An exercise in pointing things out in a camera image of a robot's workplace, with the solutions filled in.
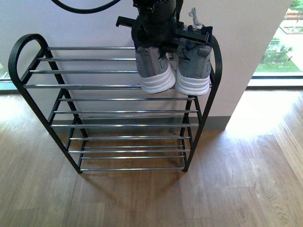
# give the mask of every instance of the robotic arm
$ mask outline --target robotic arm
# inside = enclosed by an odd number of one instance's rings
[[[94,9],[75,9],[64,5],[59,0],[52,0],[59,7],[74,13],[96,13],[103,11],[120,0]],[[206,44],[209,34],[197,34],[184,31],[184,23],[179,21],[183,0],[133,0],[138,8],[137,19],[118,17],[116,26],[122,25],[132,28],[132,39],[137,46],[148,48],[156,46],[164,52],[176,52],[181,40],[189,40],[199,44]]]

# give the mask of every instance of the black cable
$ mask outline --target black cable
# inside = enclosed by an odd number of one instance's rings
[[[117,4],[119,1],[120,0],[114,0],[114,1],[109,2],[108,4],[105,4],[103,6],[93,8],[93,9],[77,9],[77,8],[67,6],[67,5],[63,4],[62,2],[60,2],[59,0],[52,0],[52,2],[55,3],[57,6],[59,6],[60,8],[67,10],[69,12],[72,12],[72,13],[80,13],[80,14],[98,13],[98,12],[108,9],[109,7],[112,7],[113,5]]]

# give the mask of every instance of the grass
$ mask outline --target grass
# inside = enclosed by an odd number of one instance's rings
[[[292,33],[301,33],[303,32],[303,27],[284,27],[288,32],[288,34]]]
[[[288,57],[285,55],[284,62],[282,64],[268,62],[266,64],[259,64],[256,72],[300,72],[298,67],[292,62],[288,60]]]

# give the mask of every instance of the wooden floor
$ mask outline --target wooden floor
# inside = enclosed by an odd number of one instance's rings
[[[19,95],[0,95],[1,227],[303,227],[303,92],[246,91],[188,173],[77,174]]]

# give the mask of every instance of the curved handle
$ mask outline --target curved handle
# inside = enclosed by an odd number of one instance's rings
[[[214,51],[214,61],[216,64],[215,72],[212,70],[212,74],[214,74],[213,86],[219,86],[222,77],[223,65],[222,65],[222,55],[220,51],[220,46],[218,44],[217,39],[214,36],[212,37],[212,46]]]
[[[47,47],[48,47],[46,40],[40,34],[28,34],[22,36],[20,39],[18,39],[18,41],[15,43],[13,49],[10,52],[9,75],[17,88],[19,87],[18,85],[23,82],[23,80],[20,79],[17,71],[19,56],[24,46],[33,40],[36,40],[40,44],[41,49],[29,68],[32,68],[34,66],[37,67],[39,62],[36,59],[38,57],[43,57],[47,52]]]

